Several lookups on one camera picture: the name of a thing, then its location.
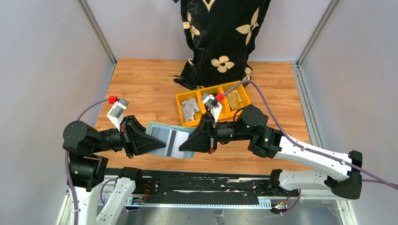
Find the green card holder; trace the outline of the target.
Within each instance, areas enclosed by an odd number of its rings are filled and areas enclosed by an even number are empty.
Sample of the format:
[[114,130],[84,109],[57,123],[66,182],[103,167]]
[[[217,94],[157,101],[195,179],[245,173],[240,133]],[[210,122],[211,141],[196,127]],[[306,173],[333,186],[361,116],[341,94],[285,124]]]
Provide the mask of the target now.
[[187,141],[195,128],[172,126],[160,123],[149,122],[146,134],[166,144],[166,147],[151,151],[149,154],[169,158],[193,158],[193,151],[180,151],[179,147]]

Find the white striped credit card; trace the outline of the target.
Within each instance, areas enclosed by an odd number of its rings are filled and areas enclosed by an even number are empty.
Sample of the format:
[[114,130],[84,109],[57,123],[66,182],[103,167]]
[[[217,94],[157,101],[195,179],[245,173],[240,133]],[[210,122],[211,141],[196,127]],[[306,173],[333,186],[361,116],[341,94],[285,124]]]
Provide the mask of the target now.
[[188,158],[189,152],[179,150],[179,147],[187,141],[188,137],[189,133],[187,132],[170,130],[164,155],[170,158]]

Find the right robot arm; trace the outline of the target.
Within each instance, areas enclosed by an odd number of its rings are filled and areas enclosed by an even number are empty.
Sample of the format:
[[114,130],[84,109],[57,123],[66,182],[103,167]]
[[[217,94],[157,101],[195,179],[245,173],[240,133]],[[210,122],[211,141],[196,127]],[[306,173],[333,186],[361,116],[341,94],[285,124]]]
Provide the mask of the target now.
[[248,150],[258,157],[284,159],[309,167],[308,171],[298,172],[273,170],[268,180],[271,194],[278,196],[296,189],[328,190],[341,198],[359,199],[360,152],[337,153],[318,148],[268,127],[267,121],[267,115],[253,105],[244,107],[232,122],[216,123],[211,114],[206,113],[179,150],[211,154],[218,144],[247,140]]

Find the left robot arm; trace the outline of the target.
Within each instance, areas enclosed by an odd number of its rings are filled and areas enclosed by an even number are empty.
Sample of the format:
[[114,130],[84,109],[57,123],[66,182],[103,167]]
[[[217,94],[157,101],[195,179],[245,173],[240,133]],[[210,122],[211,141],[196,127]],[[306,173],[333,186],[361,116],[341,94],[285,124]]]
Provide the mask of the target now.
[[119,128],[105,131],[98,131],[80,120],[73,121],[65,127],[63,139],[72,194],[70,202],[74,207],[72,218],[76,225],[114,225],[131,194],[143,194],[146,199],[151,192],[140,169],[124,167],[111,196],[101,212],[97,212],[108,163],[98,152],[125,150],[127,157],[132,158],[166,146],[165,142],[146,134],[146,128],[133,115],[123,118]]

